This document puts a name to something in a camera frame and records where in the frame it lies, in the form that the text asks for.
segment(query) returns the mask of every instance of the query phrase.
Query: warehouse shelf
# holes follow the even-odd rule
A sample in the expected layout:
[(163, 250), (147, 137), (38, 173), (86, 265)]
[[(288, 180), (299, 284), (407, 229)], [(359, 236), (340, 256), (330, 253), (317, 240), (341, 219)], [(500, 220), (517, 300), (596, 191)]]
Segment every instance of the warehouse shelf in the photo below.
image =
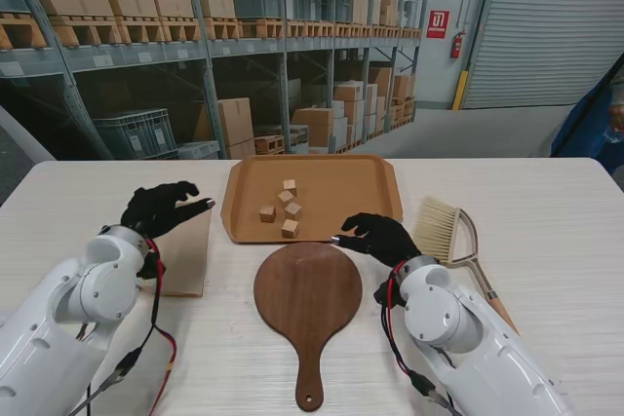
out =
[[(403, 10), (405, 0), (399, 0), (399, 11)], [(280, 0), (281, 12), (286, 11), (285, 0)], [(219, 156), (224, 158), (223, 151), (225, 145), (223, 141), (223, 131), (219, 118), (217, 96), (215, 91), (215, 77), (213, 74), (213, 58), (215, 57), (243, 57), (252, 55), (278, 54), (278, 70), (275, 76), (281, 87), (280, 112), (282, 120), (282, 131), (285, 136), (286, 150), (290, 151), (290, 118), (288, 103), (288, 55), (287, 53), (327, 51), (326, 70), (328, 96), (326, 102), (332, 102), (333, 89), (333, 68), (334, 52), (336, 50), (363, 50), (364, 66), (362, 69), (362, 80), (366, 84), (369, 72), (370, 53), (372, 48), (392, 49), (392, 75), (390, 79), (390, 90), (388, 95), (392, 95), (392, 85), (394, 81), (394, 70), (396, 56), (399, 48), (414, 48), (414, 60), (412, 62), (412, 73), (418, 55), (419, 38), (378, 38), (378, 37), (304, 37), (304, 38), (268, 38), (268, 39), (232, 39), (216, 40), (208, 39), (208, 32), (203, 21), (199, 21), (201, 32), (200, 41), (188, 42), (168, 42), (168, 43), (146, 43), (146, 44), (118, 44), (100, 46), (79, 46), (65, 47), (56, 36), (48, 16), (44, 12), (39, 0), (25, 0), (28, 10), (36, 19), (45, 37), (49, 48), (44, 49), (22, 49), (12, 51), (0, 51), (0, 78), (21, 78), (38, 77), (47, 75), (58, 75), (63, 84), (63, 103), (68, 114), (71, 116), (77, 127), (93, 144), (94, 148), (103, 159), (111, 158), (110, 151), (96, 132), (87, 108), (78, 93), (74, 73), (84, 71), (97, 71), (118, 67), (130, 67), (139, 65), (156, 64), (163, 62), (183, 62), (188, 60), (199, 60), (204, 67), (203, 91), (208, 104), (208, 113), (212, 124), (214, 138), (218, 141), (221, 151)], [(202, 8), (200, 0), (191, 0), (193, 14), (195, 18), (202, 19)], [(335, 22), (335, 0), (327, 0), (328, 21)], [(369, 15), (367, 25), (372, 24), (373, 0), (369, 0)], [(419, 28), (422, 29), (424, 13), (426, 11), (426, 0), (422, 2)], [(390, 131), (390, 122), (386, 114), (385, 131)], [(363, 129), (363, 141), (368, 135), (368, 124)], [(330, 142), (330, 152), (333, 152), (332, 142)]]

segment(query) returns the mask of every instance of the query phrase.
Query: black glove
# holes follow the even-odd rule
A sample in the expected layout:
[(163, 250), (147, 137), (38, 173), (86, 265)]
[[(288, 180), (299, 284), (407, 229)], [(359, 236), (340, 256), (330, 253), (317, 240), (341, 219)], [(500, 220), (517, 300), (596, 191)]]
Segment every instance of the black glove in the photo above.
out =
[(351, 231), (353, 228), (355, 236), (338, 234), (333, 238), (334, 243), (368, 253), (390, 268), (421, 254), (401, 223), (387, 216), (358, 213), (348, 217), (341, 229)]
[(176, 207), (176, 202), (186, 202), (189, 195), (195, 197), (199, 195), (199, 190), (195, 184), (186, 181), (162, 184), (152, 189), (141, 187), (135, 191), (122, 214), (121, 224), (146, 238), (155, 239), (215, 206), (213, 199), (202, 199)]

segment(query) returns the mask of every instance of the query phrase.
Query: paddle handle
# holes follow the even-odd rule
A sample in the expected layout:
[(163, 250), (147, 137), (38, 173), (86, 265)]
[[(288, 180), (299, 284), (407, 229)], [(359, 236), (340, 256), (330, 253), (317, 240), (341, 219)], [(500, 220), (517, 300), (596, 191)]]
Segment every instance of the paddle handle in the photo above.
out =
[(315, 411), (323, 404), (321, 351), (303, 350), (299, 355), (299, 373), (294, 392), (296, 404), (303, 411)]

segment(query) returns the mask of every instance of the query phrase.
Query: red sign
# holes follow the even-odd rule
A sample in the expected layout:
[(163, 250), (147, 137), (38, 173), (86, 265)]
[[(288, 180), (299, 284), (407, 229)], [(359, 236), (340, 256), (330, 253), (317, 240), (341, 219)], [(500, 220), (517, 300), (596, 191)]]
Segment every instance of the red sign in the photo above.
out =
[(432, 10), (429, 14), (429, 26), (427, 27), (427, 37), (444, 39), (447, 36), (447, 26), (449, 25), (448, 10)]

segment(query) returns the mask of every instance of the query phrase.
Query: wooden cube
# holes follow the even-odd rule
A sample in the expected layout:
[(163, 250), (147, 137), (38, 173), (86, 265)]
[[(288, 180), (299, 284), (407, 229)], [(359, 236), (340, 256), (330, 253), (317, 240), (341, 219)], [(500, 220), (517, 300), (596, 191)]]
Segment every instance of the wooden cube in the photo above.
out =
[(275, 211), (275, 206), (266, 205), (260, 208), (260, 221), (263, 223), (272, 223), (275, 221), (275, 215), (277, 212)]
[(286, 208), (284, 208), (284, 212), (286, 213), (287, 219), (298, 221), (301, 218), (301, 205), (290, 202)]
[(288, 190), (285, 190), (284, 192), (280, 192), (277, 198), (280, 199), (282, 206), (285, 207), (291, 202), (292, 199), (294, 199), (294, 195)]
[(292, 219), (284, 221), (282, 226), (282, 237), (287, 239), (294, 239), (299, 234), (299, 223)]
[(288, 190), (293, 195), (296, 195), (296, 183), (294, 182), (294, 179), (284, 181), (284, 190)]

